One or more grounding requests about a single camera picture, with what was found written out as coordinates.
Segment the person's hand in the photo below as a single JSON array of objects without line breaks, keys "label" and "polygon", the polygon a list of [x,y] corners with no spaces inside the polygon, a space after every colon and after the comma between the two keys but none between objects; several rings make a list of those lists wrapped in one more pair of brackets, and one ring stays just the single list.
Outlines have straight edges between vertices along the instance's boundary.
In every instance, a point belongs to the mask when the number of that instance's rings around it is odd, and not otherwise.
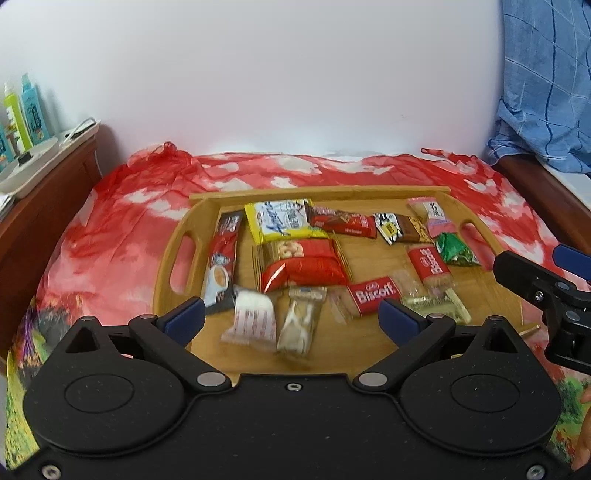
[{"label": "person's hand", "polygon": [[571,467],[579,470],[587,465],[591,456],[591,409],[587,410],[581,426],[578,441],[575,447]]}]

